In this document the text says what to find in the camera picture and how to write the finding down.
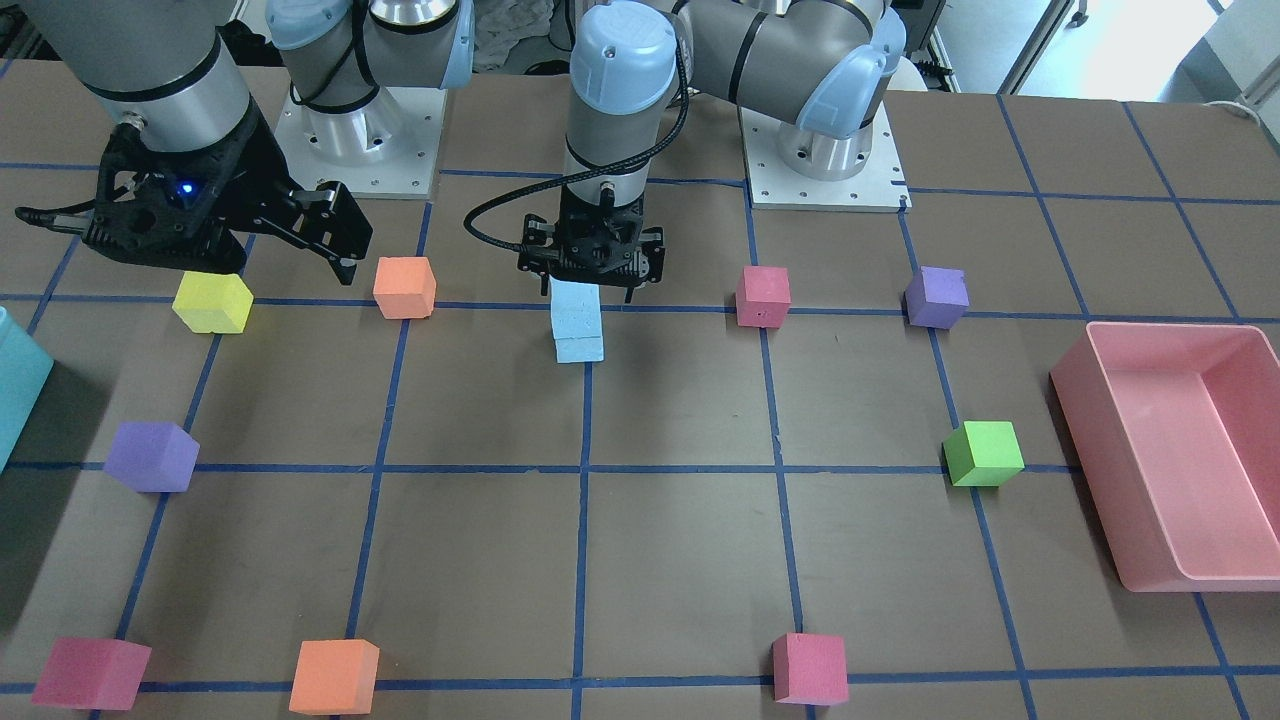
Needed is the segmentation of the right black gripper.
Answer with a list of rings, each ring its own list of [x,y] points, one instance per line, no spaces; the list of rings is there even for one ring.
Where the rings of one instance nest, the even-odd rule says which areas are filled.
[[[225,138],[188,152],[156,152],[136,127],[116,124],[82,243],[119,263],[236,274],[247,260],[236,231],[319,255],[343,286],[353,283],[372,238],[343,183],[306,190],[289,177],[256,101]]]

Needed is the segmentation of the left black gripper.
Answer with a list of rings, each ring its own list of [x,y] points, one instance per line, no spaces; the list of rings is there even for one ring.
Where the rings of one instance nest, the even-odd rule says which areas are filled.
[[[540,296],[550,296],[553,279],[581,284],[628,287],[623,305],[637,290],[659,282],[666,261],[660,227],[644,228],[645,195],[622,204],[611,190],[596,205],[564,187],[554,224],[525,217],[517,268],[538,275]]]

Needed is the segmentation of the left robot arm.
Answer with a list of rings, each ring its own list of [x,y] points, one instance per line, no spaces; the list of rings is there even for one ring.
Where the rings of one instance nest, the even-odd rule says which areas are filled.
[[[692,91],[768,118],[751,136],[771,142],[781,170],[846,188],[884,160],[876,123],[906,44],[887,1],[792,1],[781,14],[736,1],[591,8],[570,59],[558,215],[526,215],[518,269],[543,284],[660,279],[666,247],[645,224],[646,177],[684,128]]]

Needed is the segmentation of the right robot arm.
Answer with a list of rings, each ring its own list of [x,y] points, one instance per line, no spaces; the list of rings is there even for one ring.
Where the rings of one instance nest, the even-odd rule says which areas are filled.
[[[349,284],[372,228],[338,179],[297,182],[268,118],[195,1],[23,1],[20,9],[114,128],[95,195],[18,208],[118,263],[236,274],[239,232],[323,258]],[[270,1],[291,100],[323,156],[376,161],[401,141],[390,90],[460,88],[474,68],[471,1]]]

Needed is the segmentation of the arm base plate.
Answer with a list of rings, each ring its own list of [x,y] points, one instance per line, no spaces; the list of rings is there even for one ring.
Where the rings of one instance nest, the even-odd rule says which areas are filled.
[[[739,110],[751,201],[814,211],[906,211],[913,206],[887,108],[852,138],[797,129]]]
[[[291,177],[308,188],[337,181],[357,199],[428,200],[448,96],[442,88],[381,88],[344,114],[288,100],[275,140]]]

